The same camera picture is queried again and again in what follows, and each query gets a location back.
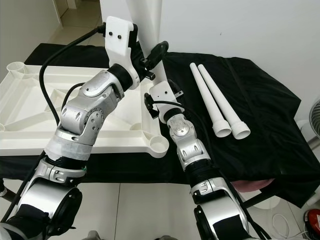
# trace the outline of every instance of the white robot bracket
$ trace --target white robot bracket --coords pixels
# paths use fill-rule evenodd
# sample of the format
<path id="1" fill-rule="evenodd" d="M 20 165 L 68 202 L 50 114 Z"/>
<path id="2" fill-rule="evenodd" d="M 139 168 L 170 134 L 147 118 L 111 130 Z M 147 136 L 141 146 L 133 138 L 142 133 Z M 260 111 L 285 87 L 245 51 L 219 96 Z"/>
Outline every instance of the white robot bracket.
<path id="1" fill-rule="evenodd" d="M 132 78 L 131 90 L 140 83 L 139 75 L 131 62 L 131 51 L 136 44 L 138 27 L 130 21 L 114 16 L 106 19 L 105 50 L 109 57 L 109 66 L 119 64 Z"/>

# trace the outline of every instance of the power cord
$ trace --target power cord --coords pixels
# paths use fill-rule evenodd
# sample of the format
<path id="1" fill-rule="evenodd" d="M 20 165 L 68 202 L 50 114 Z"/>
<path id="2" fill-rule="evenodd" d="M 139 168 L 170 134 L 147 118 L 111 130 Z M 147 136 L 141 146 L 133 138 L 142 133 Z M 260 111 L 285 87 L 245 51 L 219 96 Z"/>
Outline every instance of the power cord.
<path id="1" fill-rule="evenodd" d="M 55 122 L 58 125 L 60 122 L 58 113 L 53 105 L 53 103 L 51 102 L 51 99 L 47 93 L 46 90 L 46 86 L 45 86 L 45 82 L 44 82 L 44 75 L 45 75 L 45 70 L 47 68 L 47 66 L 54 60 L 56 59 L 59 55 L 61 55 L 63 52 L 65 52 L 66 50 L 70 49 L 71 47 L 83 42 L 84 40 L 90 38 L 91 36 L 93 36 L 96 33 L 100 33 L 100 34 L 105 34 L 106 33 L 106 26 L 105 25 L 101 25 L 96 27 L 95 29 L 93 29 L 92 31 L 88 32 L 87 34 L 79 37 L 78 39 L 74 40 L 73 42 L 70 42 L 68 45 L 64 46 L 63 48 L 61 48 L 59 51 L 55 52 L 53 55 L 51 55 L 42 65 L 40 72 L 39 72 L 39 83 L 40 83 L 40 88 L 42 91 L 42 94 L 54 116 Z"/>
<path id="2" fill-rule="evenodd" d="M 81 82 L 81 83 L 77 83 L 76 85 L 73 85 L 69 90 L 68 92 L 66 93 L 64 99 L 63 99 L 63 103 L 62 103 L 62 106 L 61 106 L 61 110 L 64 108 L 64 106 L 66 105 L 67 101 L 68 101 L 68 98 L 70 96 L 70 94 L 73 92 L 73 90 L 75 90 L 77 87 L 81 87 L 83 84 L 85 84 L 84 82 Z"/>
<path id="3" fill-rule="evenodd" d="M 196 112 L 194 112 L 192 109 L 190 109 L 188 107 L 185 107 L 182 104 L 177 103 L 177 102 L 159 100 L 159 101 L 153 101 L 151 103 L 152 104 L 168 104 L 168 105 L 177 106 L 177 107 L 183 108 L 183 109 L 187 110 L 188 112 L 190 112 L 191 114 L 193 114 L 197 118 L 197 120 L 200 122 L 201 127 L 203 128 L 203 134 L 204 134 L 205 140 L 207 142 L 209 156 L 211 157 L 211 159 L 214 159 L 214 155 L 213 155 L 213 152 L 212 152 L 212 149 L 211 149 L 211 140 L 210 140 L 210 137 L 208 135 L 208 131 L 207 131 L 206 125 L 205 125 L 204 121 L 199 117 L 199 115 Z M 265 239 L 270 240 L 271 237 L 269 236 L 269 234 L 260 225 L 258 225 L 252 219 L 252 217 L 250 216 L 247 208 L 244 206 L 244 203 L 243 203 L 242 199 L 240 198 L 238 192 L 235 190 L 234 186 L 227 179 L 227 177 L 223 174 L 223 172 L 221 172 L 221 170 L 219 170 L 219 172 L 220 172 L 221 176 L 224 178 L 224 180 L 225 180 L 227 186 L 229 187 L 230 191 L 232 192 L 232 194 L 237 199 L 237 201 L 238 201 L 239 205 L 241 206 L 244 214 L 246 215 L 246 218 L 247 218 L 248 222 L 251 223 L 253 229 L 256 231 L 256 233 L 258 234 L 259 238 L 261 238 L 262 240 L 265 240 Z"/>

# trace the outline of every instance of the floor tile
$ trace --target floor tile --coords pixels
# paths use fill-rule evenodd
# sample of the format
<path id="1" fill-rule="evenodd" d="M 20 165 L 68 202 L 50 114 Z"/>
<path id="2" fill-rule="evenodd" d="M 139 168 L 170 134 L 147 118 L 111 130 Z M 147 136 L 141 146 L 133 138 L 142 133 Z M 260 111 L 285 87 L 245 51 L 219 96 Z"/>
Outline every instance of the floor tile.
<path id="1" fill-rule="evenodd" d="M 306 211 L 310 210 L 310 209 L 320 209 L 320 201 L 316 202 L 315 204 L 309 206 L 307 204 L 305 204 L 302 208 L 299 208 L 295 205 L 293 205 L 292 203 L 289 203 L 289 206 L 291 208 L 291 211 L 294 215 L 295 221 L 297 222 L 300 231 L 304 231 L 304 226 L 305 226 L 305 222 L 304 222 L 304 216 Z"/>
<path id="2" fill-rule="evenodd" d="M 61 22 L 63 26 L 94 28 L 100 15 L 99 2 L 82 1 L 77 9 L 68 9 Z"/>
<path id="3" fill-rule="evenodd" d="M 93 46 L 105 46 L 105 38 L 102 34 L 96 33 L 89 38 L 88 45 Z"/>
<path id="4" fill-rule="evenodd" d="M 50 44 L 63 44 L 67 45 L 72 41 L 78 39 L 79 37 L 87 34 L 93 30 L 89 27 L 78 27 L 78 26 L 64 26 L 63 29 L 58 33 L 58 35 L 49 42 Z M 89 39 L 81 42 L 79 45 L 87 45 Z"/>
<path id="5" fill-rule="evenodd" d="M 5 186 L 16 192 L 20 180 L 5 180 Z M 115 239 L 116 218 L 119 196 L 119 183 L 82 183 L 78 186 L 82 192 L 82 203 L 75 217 L 73 226 L 60 236 L 51 240 L 81 240 L 90 230 L 96 230 L 104 240 Z M 0 217 L 5 214 L 10 203 L 0 198 Z"/>
<path id="6" fill-rule="evenodd" d="M 300 233 L 300 229 L 296 223 L 293 213 L 291 212 L 289 204 L 287 201 L 283 199 L 281 199 L 279 204 L 272 209 L 262 210 L 253 206 L 248 208 L 248 211 L 252 219 L 274 239 L 283 239 L 283 237 L 277 234 L 277 232 L 273 229 L 272 218 L 275 214 L 282 214 L 287 219 L 290 228 L 289 237 L 292 237 Z M 274 223 L 276 229 L 280 233 L 282 233 L 283 235 L 288 234 L 288 227 L 283 218 L 281 218 L 280 216 L 276 216 L 274 218 Z M 250 228 L 250 234 L 253 237 L 258 237 L 258 235 L 255 233 L 252 227 Z"/>
<path id="7" fill-rule="evenodd" d="M 189 191 L 180 184 L 122 183 L 115 240 L 154 240 L 162 235 L 200 240 Z"/>
<path id="8" fill-rule="evenodd" d="M 8 180 L 8 179 L 4 180 L 5 187 L 10 189 L 14 193 L 16 193 L 18 191 L 21 183 L 22 183 L 22 181 L 20 181 L 20 180 Z M 7 211 L 9 206 L 10 206 L 10 202 L 7 201 L 7 200 L 4 200 L 3 198 L 0 197 L 0 220 L 5 215 L 5 213 L 6 213 L 6 211 Z"/>

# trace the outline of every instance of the black cloth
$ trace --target black cloth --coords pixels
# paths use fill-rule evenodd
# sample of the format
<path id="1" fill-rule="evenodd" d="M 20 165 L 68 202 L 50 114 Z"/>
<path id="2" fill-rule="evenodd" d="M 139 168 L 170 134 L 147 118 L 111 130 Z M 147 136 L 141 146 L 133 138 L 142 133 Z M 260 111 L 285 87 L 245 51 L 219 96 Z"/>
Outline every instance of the black cloth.
<path id="1" fill-rule="evenodd" d="M 42 43 L 25 64 L 42 65 L 61 47 Z M 210 116 L 189 68 L 191 62 L 205 66 L 239 117 L 249 126 L 251 134 L 247 138 L 236 140 L 232 134 L 224 138 L 215 137 Z M 204 120 L 211 136 L 214 162 L 228 179 L 275 179 L 268 187 L 280 189 L 277 196 L 301 207 L 320 185 L 320 164 L 294 121 L 300 99 L 248 59 L 169 52 L 163 64 L 167 77 L 184 92 L 179 102 Z M 52 65 L 108 68 L 109 59 L 104 47 L 76 46 Z M 186 113 L 186 116 L 206 145 L 200 123 L 191 114 Z M 92 154 L 85 182 L 186 184 L 168 128 L 160 124 L 160 129 L 170 143 L 166 156 Z M 34 160 L 34 156 L 1 156 L 0 177 L 22 179 Z"/>

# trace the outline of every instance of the white plastic tube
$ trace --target white plastic tube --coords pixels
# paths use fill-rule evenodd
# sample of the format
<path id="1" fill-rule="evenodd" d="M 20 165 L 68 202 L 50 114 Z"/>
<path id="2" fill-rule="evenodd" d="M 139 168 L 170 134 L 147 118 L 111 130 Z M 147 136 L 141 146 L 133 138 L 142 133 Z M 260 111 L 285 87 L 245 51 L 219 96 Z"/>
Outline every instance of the white plastic tube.
<path id="1" fill-rule="evenodd" d="M 194 76 L 195 82 L 200 90 L 202 99 L 204 101 L 204 104 L 206 106 L 206 109 L 208 110 L 208 113 L 210 115 L 210 118 L 212 120 L 212 129 L 215 133 L 215 135 L 218 138 L 223 138 L 228 136 L 231 133 L 231 128 L 229 123 L 224 119 L 222 116 L 214 98 L 212 97 L 209 89 L 206 86 L 206 83 L 204 79 L 202 78 L 197 66 L 195 63 L 190 64 L 190 68 L 192 71 L 192 74 Z"/>
<path id="2" fill-rule="evenodd" d="M 210 74 L 207 72 L 205 67 L 200 64 L 198 69 L 207 84 L 210 92 L 212 93 L 215 101 L 219 105 L 223 115 L 225 116 L 226 120 L 229 122 L 232 134 L 235 139 L 240 140 L 244 139 L 250 134 L 250 129 L 243 121 L 240 120 L 234 109 L 229 104 L 228 100 L 225 98 L 223 93 L 220 91 L 218 86 L 216 85 L 215 81 L 212 79 Z"/>

